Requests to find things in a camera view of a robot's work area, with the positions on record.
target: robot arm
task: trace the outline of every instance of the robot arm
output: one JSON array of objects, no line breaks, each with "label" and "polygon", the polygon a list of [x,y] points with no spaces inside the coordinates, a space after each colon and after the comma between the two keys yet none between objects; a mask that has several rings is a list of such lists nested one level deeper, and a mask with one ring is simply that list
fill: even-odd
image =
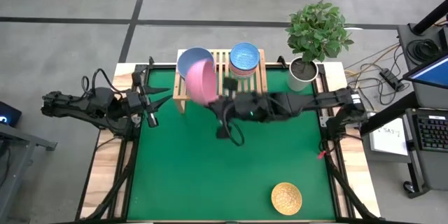
[{"label": "robot arm", "polygon": [[[92,85],[92,89],[85,92],[80,97],[62,94],[60,91],[53,91],[43,96],[42,114],[54,117],[72,117],[93,124],[99,129],[109,129],[117,137],[126,137],[132,134],[134,122],[131,117],[148,113],[147,121],[149,127],[157,127],[158,121],[154,113],[163,105],[171,95],[158,101],[151,101],[148,95],[157,94],[169,90],[169,88],[154,88],[147,84],[148,72],[153,67],[153,60],[143,70],[135,71],[132,74],[132,87],[128,90],[116,90],[106,75],[111,88],[97,87]],[[92,78],[95,81],[98,69]]]},{"label": "robot arm", "polygon": [[232,119],[248,120],[258,123],[269,123],[272,121],[288,120],[297,117],[302,111],[327,109],[340,106],[339,113],[327,122],[326,137],[329,140],[337,139],[345,133],[345,125],[362,120],[365,109],[359,95],[350,87],[342,88],[334,92],[324,92],[312,95],[301,95],[293,92],[269,92],[258,94],[256,92],[243,92],[234,98],[219,97],[211,102],[207,108],[213,111],[221,122],[216,136],[219,139],[232,139],[230,123]]}]

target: black keyboard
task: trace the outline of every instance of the black keyboard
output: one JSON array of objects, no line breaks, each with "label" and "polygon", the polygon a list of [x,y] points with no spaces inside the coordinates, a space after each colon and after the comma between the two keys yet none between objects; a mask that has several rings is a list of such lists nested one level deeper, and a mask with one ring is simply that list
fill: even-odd
[{"label": "black keyboard", "polygon": [[448,120],[440,116],[415,116],[421,149],[448,152]]}]

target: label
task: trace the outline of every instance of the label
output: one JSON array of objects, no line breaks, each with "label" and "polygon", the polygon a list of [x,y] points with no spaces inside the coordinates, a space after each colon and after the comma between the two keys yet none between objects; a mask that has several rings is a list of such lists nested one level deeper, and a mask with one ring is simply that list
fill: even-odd
[{"label": "label", "polygon": [[430,115],[429,119],[446,120],[444,116],[435,116],[435,115]]}]

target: white pot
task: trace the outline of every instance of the white pot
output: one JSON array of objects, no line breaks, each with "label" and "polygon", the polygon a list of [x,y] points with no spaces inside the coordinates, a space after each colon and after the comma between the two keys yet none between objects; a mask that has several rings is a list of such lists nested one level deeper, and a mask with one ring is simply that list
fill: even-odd
[{"label": "white pot", "polygon": [[291,66],[293,65],[293,62],[301,59],[302,57],[296,57],[293,59],[291,64],[289,65],[289,77],[288,77],[288,86],[292,91],[301,91],[302,89],[306,88],[308,84],[310,84],[312,81],[314,81],[315,78],[317,78],[317,75],[319,74],[319,69],[317,68],[317,64],[314,62],[311,62],[310,64],[313,64],[316,68],[316,75],[314,75],[313,78],[310,80],[300,80],[299,78],[295,77],[293,75],[293,72],[291,71]]}]

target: yellow woven plate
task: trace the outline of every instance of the yellow woven plate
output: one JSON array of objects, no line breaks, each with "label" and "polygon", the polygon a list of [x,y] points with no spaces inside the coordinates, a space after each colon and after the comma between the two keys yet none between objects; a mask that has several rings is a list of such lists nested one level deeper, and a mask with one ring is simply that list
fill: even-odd
[{"label": "yellow woven plate", "polygon": [[274,208],[284,215],[296,214],[302,206],[302,195],[299,189],[291,183],[277,184],[271,194]]}]

